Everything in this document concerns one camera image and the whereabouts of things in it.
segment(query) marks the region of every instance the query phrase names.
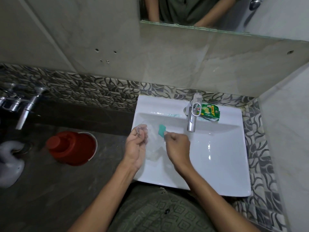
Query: white sink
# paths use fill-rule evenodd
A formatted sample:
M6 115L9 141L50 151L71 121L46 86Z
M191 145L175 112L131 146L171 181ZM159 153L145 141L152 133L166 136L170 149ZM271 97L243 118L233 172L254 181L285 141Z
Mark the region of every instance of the white sink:
M187 104L188 101L182 100L138 97L133 127L147 124L149 138L147 158L134 179L189 190L167 156L164 139L158 135L159 125L163 124L169 132L188 135L193 167L218 194L249 196L251 186L241 110L218 106L218 122L198 117L195 132L189 133L187 116L183 113Z

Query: chrome faucet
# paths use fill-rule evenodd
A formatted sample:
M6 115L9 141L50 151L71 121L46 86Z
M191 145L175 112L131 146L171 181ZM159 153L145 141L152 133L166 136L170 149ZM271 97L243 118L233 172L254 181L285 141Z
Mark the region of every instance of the chrome faucet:
M189 102L189 104L183 109L183 112L187 119L187 131L194 133L195 132L195 123L196 117L201 114L202 108L202 94L195 93L193 95L193 99Z
M35 87L36 95L34 95L31 99L27 100L23 99L22 96L18 96L16 93L13 92L13 89L16 86L14 83L8 83L6 86L8 87L8 89L2 90L3 93L0 97L0 107L10 112L16 112L20 108L21 103L26 103L24 110L16 125L16 129L20 130L22 129L29 115L29 112L33 108L35 102L46 89L44 87ZM6 107L6 104L9 103L9 101L11 101L10 106Z

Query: green soap packet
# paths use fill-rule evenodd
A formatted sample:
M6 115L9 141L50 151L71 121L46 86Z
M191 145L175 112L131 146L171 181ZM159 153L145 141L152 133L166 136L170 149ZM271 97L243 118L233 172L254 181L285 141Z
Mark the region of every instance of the green soap packet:
M207 120L219 121L220 111L219 111L219 108L216 105L202 104L200 116L207 119Z

